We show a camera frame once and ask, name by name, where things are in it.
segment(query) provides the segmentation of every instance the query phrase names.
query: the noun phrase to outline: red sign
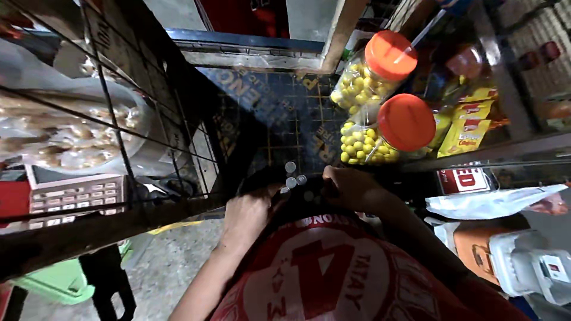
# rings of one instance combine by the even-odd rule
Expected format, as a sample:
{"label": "red sign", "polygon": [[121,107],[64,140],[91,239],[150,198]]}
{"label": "red sign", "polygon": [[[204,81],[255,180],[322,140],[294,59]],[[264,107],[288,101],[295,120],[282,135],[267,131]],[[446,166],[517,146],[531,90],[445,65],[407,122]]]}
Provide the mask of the red sign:
{"label": "red sign", "polygon": [[440,170],[438,179],[444,195],[490,190],[490,184],[481,168]]}

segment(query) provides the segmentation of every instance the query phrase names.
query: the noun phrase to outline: white plastic bag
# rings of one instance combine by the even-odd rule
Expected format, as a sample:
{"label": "white plastic bag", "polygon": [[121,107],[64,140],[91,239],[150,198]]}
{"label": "white plastic bag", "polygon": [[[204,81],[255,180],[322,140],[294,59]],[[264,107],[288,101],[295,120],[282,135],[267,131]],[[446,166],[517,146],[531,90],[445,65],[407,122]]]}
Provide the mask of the white plastic bag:
{"label": "white plastic bag", "polygon": [[[106,84],[118,125],[148,136],[154,112],[144,99],[120,84],[109,81]],[[29,94],[111,123],[99,79],[69,78],[41,62],[26,49],[1,39],[0,85],[12,89],[35,90]],[[22,155],[27,164],[71,175],[126,174],[119,145],[111,128],[5,92],[2,92],[0,102],[0,111],[4,115],[0,118],[0,123],[4,125],[0,137],[2,143],[10,147],[0,150],[0,159]],[[45,136],[48,139],[39,139],[39,142],[33,140]],[[124,132],[121,137],[129,157],[137,153],[145,142],[142,138]],[[57,146],[69,147],[55,154],[42,151],[44,147]],[[152,162],[156,160],[149,159],[145,164],[133,165],[139,175],[162,175],[162,172],[157,172],[148,165]]]}
{"label": "white plastic bag", "polygon": [[452,219],[493,219],[515,214],[566,189],[564,184],[427,198],[427,210]]}

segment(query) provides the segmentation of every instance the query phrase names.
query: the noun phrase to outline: red shirt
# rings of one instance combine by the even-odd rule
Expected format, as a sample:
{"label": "red shirt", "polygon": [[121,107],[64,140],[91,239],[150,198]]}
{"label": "red shirt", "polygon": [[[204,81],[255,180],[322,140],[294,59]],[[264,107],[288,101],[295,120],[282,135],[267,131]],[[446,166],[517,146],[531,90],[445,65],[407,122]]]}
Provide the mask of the red shirt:
{"label": "red shirt", "polygon": [[527,320],[477,280],[462,281],[453,293],[406,252],[336,214],[271,234],[212,320],[313,318]]}

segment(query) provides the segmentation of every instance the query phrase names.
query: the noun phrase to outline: orange jar lid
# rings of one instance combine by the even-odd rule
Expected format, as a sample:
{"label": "orange jar lid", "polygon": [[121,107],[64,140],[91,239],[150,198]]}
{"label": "orange jar lid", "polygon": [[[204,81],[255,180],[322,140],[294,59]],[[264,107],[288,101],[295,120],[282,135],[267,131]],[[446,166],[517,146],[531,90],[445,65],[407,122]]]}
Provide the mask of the orange jar lid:
{"label": "orange jar lid", "polygon": [[427,146],[436,133],[432,110],[422,99],[410,94],[387,100],[379,109],[377,123],[387,142],[401,151]]}
{"label": "orange jar lid", "polygon": [[403,35],[383,30],[367,43],[365,62],[371,71],[384,79],[401,81],[416,68],[417,54]]}

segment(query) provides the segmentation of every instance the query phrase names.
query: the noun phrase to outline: green plastic stool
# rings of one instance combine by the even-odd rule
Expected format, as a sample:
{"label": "green plastic stool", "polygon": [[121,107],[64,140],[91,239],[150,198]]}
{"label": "green plastic stool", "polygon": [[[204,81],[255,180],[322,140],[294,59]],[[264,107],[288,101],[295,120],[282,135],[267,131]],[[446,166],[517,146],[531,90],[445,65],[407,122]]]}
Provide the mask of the green plastic stool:
{"label": "green plastic stool", "polygon": [[62,304],[77,304],[89,299],[95,287],[87,284],[78,259],[71,259],[25,276],[12,283],[44,298]]}

